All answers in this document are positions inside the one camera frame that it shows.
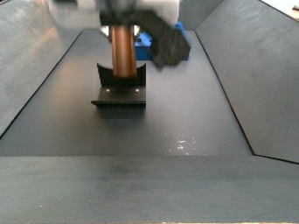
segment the copper cylinder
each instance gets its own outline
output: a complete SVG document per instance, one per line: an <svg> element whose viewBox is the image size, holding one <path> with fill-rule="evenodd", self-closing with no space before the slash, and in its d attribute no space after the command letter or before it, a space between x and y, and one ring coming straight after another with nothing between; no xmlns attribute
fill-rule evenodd
<svg viewBox="0 0 299 224"><path fill-rule="evenodd" d="M137 77L137 49L131 31L126 26L113 27L114 75L118 78Z"/></svg>

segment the white robot part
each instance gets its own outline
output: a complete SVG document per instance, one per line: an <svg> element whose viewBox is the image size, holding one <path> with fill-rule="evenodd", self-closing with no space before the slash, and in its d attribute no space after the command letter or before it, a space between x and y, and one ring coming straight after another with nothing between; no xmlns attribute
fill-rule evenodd
<svg viewBox="0 0 299 224"><path fill-rule="evenodd" d="M55 3L48 0L51 16L56 24L67 29L99 30L99 0L76 0ZM169 25L178 23L181 0L138 0L137 9L154 10Z"/></svg>

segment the bin floor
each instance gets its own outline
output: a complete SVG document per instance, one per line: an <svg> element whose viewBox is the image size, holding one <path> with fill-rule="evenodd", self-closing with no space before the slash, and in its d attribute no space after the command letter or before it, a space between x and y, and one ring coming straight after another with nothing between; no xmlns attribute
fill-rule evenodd
<svg viewBox="0 0 299 224"><path fill-rule="evenodd" d="M100 63L111 44L84 31L0 142L0 156L251 155L197 38L191 58L155 70L147 61L147 107L102 108Z"/></svg>
<svg viewBox="0 0 299 224"><path fill-rule="evenodd" d="M146 110L90 103L111 45L80 34L0 142L0 223L299 220L298 165L251 156L189 34L189 62L147 63Z"/></svg>

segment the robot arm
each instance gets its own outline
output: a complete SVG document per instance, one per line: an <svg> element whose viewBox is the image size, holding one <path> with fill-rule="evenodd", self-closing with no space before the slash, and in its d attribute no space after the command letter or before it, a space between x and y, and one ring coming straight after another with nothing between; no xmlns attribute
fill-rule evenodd
<svg viewBox="0 0 299 224"><path fill-rule="evenodd" d="M154 64L162 69L165 66L177 66L191 50L182 32L174 29L179 17L179 2L179 0L50 0L50 9L56 23L67 28L99 30L102 25L126 27L139 25L153 36Z"/></svg>

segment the black surface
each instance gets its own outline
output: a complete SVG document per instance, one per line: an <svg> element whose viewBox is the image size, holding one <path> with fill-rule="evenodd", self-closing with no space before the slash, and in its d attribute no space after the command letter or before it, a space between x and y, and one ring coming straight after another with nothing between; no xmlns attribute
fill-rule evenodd
<svg viewBox="0 0 299 224"><path fill-rule="evenodd" d="M191 58L155 70L147 62L147 106L99 110L96 64L113 52L84 31L0 141L2 156L242 155L247 141L194 32Z"/></svg>

